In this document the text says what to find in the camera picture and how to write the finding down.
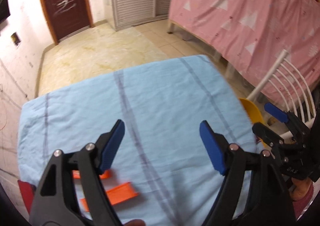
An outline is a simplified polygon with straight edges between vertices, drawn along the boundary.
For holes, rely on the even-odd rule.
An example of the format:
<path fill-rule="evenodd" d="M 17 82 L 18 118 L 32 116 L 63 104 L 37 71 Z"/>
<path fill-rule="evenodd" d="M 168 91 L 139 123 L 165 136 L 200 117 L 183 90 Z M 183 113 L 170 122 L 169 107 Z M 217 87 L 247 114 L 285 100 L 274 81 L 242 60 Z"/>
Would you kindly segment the person right hand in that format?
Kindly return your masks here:
<path fill-rule="evenodd" d="M 291 180 L 295 186 L 294 190 L 290 193 L 291 199 L 293 201 L 300 201 L 307 195 L 312 184 L 312 180 L 309 177 L 304 180 L 298 180 L 295 178 L 291 178 Z"/>

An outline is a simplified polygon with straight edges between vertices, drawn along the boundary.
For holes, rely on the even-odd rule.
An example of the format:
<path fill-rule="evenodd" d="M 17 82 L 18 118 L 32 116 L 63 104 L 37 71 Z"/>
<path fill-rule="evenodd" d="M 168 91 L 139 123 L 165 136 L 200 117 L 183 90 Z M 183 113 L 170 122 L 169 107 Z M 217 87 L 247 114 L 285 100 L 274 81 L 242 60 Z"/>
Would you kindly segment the person left hand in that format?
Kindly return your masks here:
<path fill-rule="evenodd" d="M 141 219 L 133 219 L 125 223 L 124 226 L 146 226 L 146 223 Z"/>

